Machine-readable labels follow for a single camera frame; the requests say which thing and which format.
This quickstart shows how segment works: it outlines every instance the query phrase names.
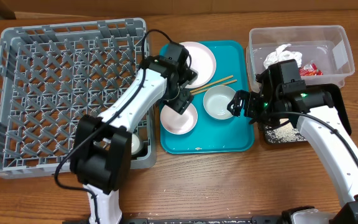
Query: wooden chopstick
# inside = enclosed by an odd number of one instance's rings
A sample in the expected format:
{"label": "wooden chopstick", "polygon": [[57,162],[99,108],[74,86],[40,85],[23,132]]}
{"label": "wooden chopstick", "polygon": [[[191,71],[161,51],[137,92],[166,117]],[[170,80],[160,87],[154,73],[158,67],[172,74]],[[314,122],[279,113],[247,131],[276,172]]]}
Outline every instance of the wooden chopstick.
{"label": "wooden chopstick", "polygon": [[200,90],[202,90],[202,89],[204,89],[204,88],[206,88],[206,87],[209,87],[209,86],[211,86],[211,85],[214,85],[214,84],[223,82],[223,81],[228,80],[228,79],[230,79],[230,78],[233,78],[233,75],[230,75],[230,76],[228,76],[228,77],[226,77],[226,78],[222,78],[222,79],[220,79],[220,80],[218,80],[218,81],[212,82],[212,83],[207,84],[207,85],[205,85],[205,86],[201,86],[201,87],[199,87],[199,88],[197,88],[197,89],[190,90],[190,93],[195,93],[195,92],[200,91]]}
{"label": "wooden chopstick", "polygon": [[[231,83],[235,83],[237,80],[231,80],[231,81],[228,81],[228,82],[225,82],[225,83],[222,83],[222,84],[219,84],[219,85],[228,85],[228,84],[231,84]],[[210,88],[207,88],[205,90],[200,90],[200,91],[197,91],[197,92],[194,92],[194,93],[191,93],[193,95],[197,95],[198,93],[203,93],[205,91],[208,91]]]}

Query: white robotic arm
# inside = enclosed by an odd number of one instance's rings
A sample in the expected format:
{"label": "white robotic arm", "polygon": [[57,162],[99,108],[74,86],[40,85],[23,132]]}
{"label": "white robotic arm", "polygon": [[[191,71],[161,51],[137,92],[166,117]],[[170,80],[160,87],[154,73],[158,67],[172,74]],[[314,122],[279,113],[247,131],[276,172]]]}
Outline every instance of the white robotic arm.
{"label": "white robotic arm", "polygon": [[[113,114],[123,106],[125,102],[134,94],[139,87],[139,83],[143,76],[143,69],[139,69],[137,76],[132,85],[124,92],[124,94],[106,111],[99,114],[103,122],[106,122]],[[161,74],[147,69],[146,78],[143,88],[138,92],[132,102],[121,112],[121,114],[110,123],[114,127],[125,127],[129,132],[133,132],[139,121],[146,114],[147,110],[164,95],[167,89],[167,79],[161,77]],[[98,198],[98,214],[100,223],[102,224],[118,224],[122,218],[122,212],[119,208],[118,190],[105,194],[101,189],[90,184],[84,185],[84,188],[92,190]],[[89,204],[91,205],[90,224],[96,224],[96,215],[93,206],[93,199],[88,193]]]}
{"label": "white robotic arm", "polygon": [[[113,114],[123,106],[124,103],[135,93],[142,79],[143,69],[139,69],[135,81],[124,92],[124,94],[106,111],[99,114],[102,122],[106,122]],[[146,78],[143,88],[137,97],[121,112],[121,114],[110,123],[114,127],[125,127],[129,132],[133,132],[139,121],[146,114],[147,110],[162,96],[167,89],[167,79],[160,73],[151,69],[146,70]]]}
{"label": "white robotic arm", "polygon": [[[134,82],[122,96],[117,96],[119,99],[112,107],[97,118],[83,116],[79,120],[75,147],[90,134],[95,137],[73,155],[70,170],[85,189],[96,195],[95,200],[88,192],[91,224],[118,224],[122,219],[118,189],[131,163],[131,136],[150,107],[157,100],[166,99],[165,104],[181,114],[191,103],[193,95],[183,88],[196,79],[197,73],[186,64],[188,57],[184,46],[170,42],[164,56],[142,61]],[[103,132],[96,133],[101,126],[105,127]],[[109,151],[93,144],[102,139],[110,143]]]}
{"label": "white robotic arm", "polygon": [[[320,106],[310,109],[308,114],[337,129],[358,158],[358,148],[344,129],[335,108]],[[354,196],[358,195],[358,168],[345,145],[328,128],[310,118],[300,116],[297,128],[311,144],[327,170],[341,206],[353,202]]]}

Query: gray dish rack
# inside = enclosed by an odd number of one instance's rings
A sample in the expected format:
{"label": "gray dish rack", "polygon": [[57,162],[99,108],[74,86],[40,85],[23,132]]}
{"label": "gray dish rack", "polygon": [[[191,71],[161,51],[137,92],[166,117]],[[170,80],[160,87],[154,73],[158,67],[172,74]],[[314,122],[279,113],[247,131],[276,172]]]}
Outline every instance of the gray dish rack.
{"label": "gray dish rack", "polygon": [[[109,108],[132,83],[145,32],[139,18],[4,30],[0,177],[52,175],[73,147],[78,120]],[[131,169],[152,167],[157,160],[152,108],[135,133],[147,151],[132,159]],[[69,171],[69,163],[62,171]]]}

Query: white dish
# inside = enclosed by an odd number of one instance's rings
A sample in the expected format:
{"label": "white dish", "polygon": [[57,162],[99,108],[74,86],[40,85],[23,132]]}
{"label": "white dish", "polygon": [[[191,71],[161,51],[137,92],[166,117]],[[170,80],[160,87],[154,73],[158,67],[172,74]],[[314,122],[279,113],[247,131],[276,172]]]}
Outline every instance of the white dish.
{"label": "white dish", "polygon": [[186,88],[198,88],[207,84],[215,74],[216,59],[212,51],[205,45],[197,42],[180,43],[189,51],[191,55],[191,68],[198,72],[197,79]]}
{"label": "white dish", "polygon": [[197,110],[191,103],[182,115],[167,105],[162,108],[160,115],[162,126],[172,134],[186,134],[196,126],[197,119]]}
{"label": "white dish", "polygon": [[140,137],[136,134],[132,134],[132,155],[138,154],[143,149],[143,142],[140,140]]}
{"label": "white dish", "polygon": [[227,105],[233,99],[234,91],[224,85],[210,88],[204,95],[203,104],[206,112],[215,119],[229,119],[233,115],[227,110]]}

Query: wood grain surface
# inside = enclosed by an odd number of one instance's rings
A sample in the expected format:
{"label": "wood grain surface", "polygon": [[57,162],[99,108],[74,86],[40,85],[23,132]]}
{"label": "wood grain surface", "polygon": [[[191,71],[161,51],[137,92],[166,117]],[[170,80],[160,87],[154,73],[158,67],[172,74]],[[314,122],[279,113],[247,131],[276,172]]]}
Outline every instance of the wood grain surface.
{"label": "wood grain surface", "polygon": [[[90,21],[107,18],[65,18],[0,21],[7,27]],[[358,145],[358,11],[148,16],[148,28],[165,31],[174,41],[235,40],[248,45],[255,27],[342,25],[349,38],[356,72],[342,88],[352,138]],[[151,38],[152,54],[166,44]],[[301,205],[337,212],[334,187],[309,144],[269,146],[255,128],[255,143],[246,152],[174,156],[159,144],[151,169],[132,170],[120,190],[120,205],[127,218],[249,217],[279,214]],[[75,176],[62,174],[62,182],[77,185]],[[86,218],[86,195],[59,189],[51,177],[0,179],[0,223],[60,223]]]}
{"label": "wood grain surface", "polygon": [[36,14],[68,14],[78,16],[127,16],[127,15],[183,15],[212,14],[233,12],[285,12],[285,11],[322,11],[357,10],[358,1],[353,0],[97,0],[92,4],[88,0],[48,0],[48,4],[37,7],[32,0],[0,0],[0,12],[5,15],[16,12]]}

